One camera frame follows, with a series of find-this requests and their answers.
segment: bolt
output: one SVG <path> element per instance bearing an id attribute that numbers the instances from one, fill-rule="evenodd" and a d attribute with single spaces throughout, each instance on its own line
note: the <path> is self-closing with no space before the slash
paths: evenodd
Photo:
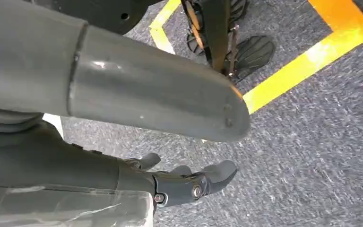
<path id="1" fill-rule="evenodd" d="M 134 166 L 134 168 L 137 168 L 137 169 L 140 168 L 140 162 L 139 161 L 134 162 L 133 166 Z"/>
<path id="2" fill-rule="evenodd" d="M 200 197 L 202 194 L 201 186 L 199 185 L 193 186 L 192 194 L 194 197 Z"/>
<path id="3" fill-rule="evenodd" d="M 154 196 L 154 201 L 156 202 L 156 203 L 161 203 L 161 202 L 163 202 L 165 200 L 165 196 L 164 195 L 162 195 L 162 194 L 156 194 L 155 196 Z"/>

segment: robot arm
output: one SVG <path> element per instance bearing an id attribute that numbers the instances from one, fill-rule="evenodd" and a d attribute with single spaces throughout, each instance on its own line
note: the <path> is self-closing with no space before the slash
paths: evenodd
<path id="1" fill-rule="evenodd" d="M 0 205 L 9 189 L 60 185 L 143 191 L 155 205 L 172 206 L 222 190 L 237 172 L 231 161 L 194 174 L 185 166 L 147 172 L 156 155 L 122 160 L 83 150 L 64 142 L 42 113 L 217 141 L 240 139 L 249 126 L 240 93 L 214 70 L 80 19 L 0 0 Z"/>
<path id="2" fill-rule="evenodd" d="M 249 128 L 241 94 L 213 69 L 13 0 L 0 0 L 0 109 L 214 141 Z"/>

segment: gray plastic cover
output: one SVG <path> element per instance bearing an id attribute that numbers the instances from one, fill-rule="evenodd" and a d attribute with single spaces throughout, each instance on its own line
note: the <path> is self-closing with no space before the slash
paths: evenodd
<path id="1" fill-rule="evenodd" d="M 153 213 L 147 192 L 0 188 L 0 227 L 151 227 Z"/>

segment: gray carpet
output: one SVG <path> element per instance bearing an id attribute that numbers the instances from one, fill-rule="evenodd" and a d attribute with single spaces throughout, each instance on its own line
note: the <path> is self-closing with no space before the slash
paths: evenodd
<path id="1" fill-rule="evenodd" d="M 358 1 L 363 11 L 363 0 Z M 154 45 L 147 25 L 152 6 L 128 37 Z M 185 44 L 179 8 L 165 24 L 176 54 L 204 63 Z M 245 79 L 245 93 L 330 33 L 306 0 L 256 0 L 240 21 L 240 38 L 266 34 L 277 51 L 270 64 Z M 156 152 L 156 170 L 230 159 L 239 173 L 222 193 L 195 204 L 159 209 L 161 227 L 363 226 L 363 44 L 252 115 L 237 143 L 64 118 L 66 141 L 118 157 Z"/>

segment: yellow line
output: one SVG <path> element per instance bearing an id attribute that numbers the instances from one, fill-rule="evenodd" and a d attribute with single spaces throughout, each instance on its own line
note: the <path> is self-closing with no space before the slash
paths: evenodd
<path id="1" fill-rule="evenodd" d="M 173 47 L 166 37 L 162 26 L 177 9 L 180 3 L 180 0 L 169 0 L 149 26 L 151 28 L 150 33 L 152 39 L 157 48 L 172 54 L 174 54 Z"/>
<path id="2" fill-rule="evenodd" d="M 250 113 L 363 43 L 363 14 L 351 0 L 310 3 L 334 32 L 243 95 Z"/>
<path id="3" fill-rule="evenodd" d="M 165 31 L 162 28 L 151 28 L 149 32 L 158 49 L 174 54 L 172 44 L 169 42 Z"/>
<path id="4" fill-rule="evenodd" d="M 165 22 L 169 19 L 169 17 L 172 15 L 172 13 L 177 9 L 177 7 L 180 4 L 181 4 L 180 0 L 169 0 L 149 27 L 162 28 L 162 26 L 165 24 Z"/>

